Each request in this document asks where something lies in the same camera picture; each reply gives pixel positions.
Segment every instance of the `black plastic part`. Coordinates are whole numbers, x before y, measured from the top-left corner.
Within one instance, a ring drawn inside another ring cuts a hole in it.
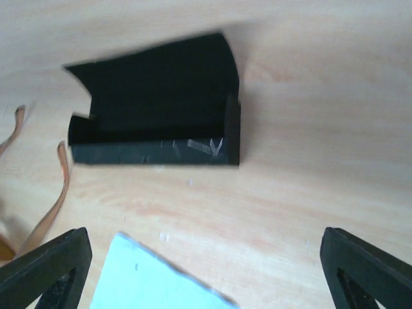
[[[67,66],[91,95],[68,144],[84,164],[239,164],[239,77],[222,33]]]
[[[77,308],[91,263],[87,230],[70,230],[0,268],[0,308]]]
[[[345,230],[325,230],[321,261],[337,309],[412,308],[412,267]]]

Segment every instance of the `table surface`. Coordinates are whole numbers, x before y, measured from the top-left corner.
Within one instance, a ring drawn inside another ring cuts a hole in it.
[[[123,231],[242,308],[333,308],[319,260],[341,227],[412,263],[409,1],[3,1],[1,224],[21,242],[62,186],[56,155],[90,97],[63,64],[222,29],[241,77],[241,165],[71,166],[48,239],[85,226],[93,297]]]

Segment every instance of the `open black box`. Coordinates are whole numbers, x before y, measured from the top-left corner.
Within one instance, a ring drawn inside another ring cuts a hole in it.
[[[74,162],[239,165],[239,76],[222,33],[67,66],[91,95],[73,114]]]

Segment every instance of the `white card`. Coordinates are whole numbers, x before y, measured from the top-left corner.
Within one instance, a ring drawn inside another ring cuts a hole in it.
[[[238,309],[124,234],[117,234],[91,309]]]

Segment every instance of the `light blue paper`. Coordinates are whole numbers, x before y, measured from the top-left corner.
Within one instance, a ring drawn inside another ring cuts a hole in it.
[[[124,234],[111,242],[91,309],[238,309]]]

